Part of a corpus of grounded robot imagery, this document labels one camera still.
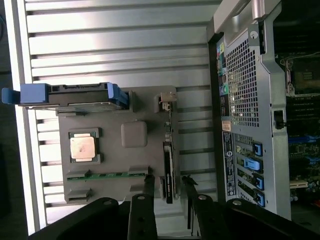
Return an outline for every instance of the white label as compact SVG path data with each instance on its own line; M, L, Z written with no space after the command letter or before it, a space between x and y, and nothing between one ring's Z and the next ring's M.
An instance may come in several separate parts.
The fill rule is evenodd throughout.
M231 121L222 121L222 131L231 132Z

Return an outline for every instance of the screw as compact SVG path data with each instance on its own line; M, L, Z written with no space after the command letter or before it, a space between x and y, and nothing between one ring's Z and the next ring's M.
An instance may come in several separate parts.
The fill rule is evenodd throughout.
M206 200L206 199L207 199L207 197L204 196L204 195L200 195L198 198L199 198L200 200Z
M236 206L240 206L242 204L239 200L234 200L232 203Z

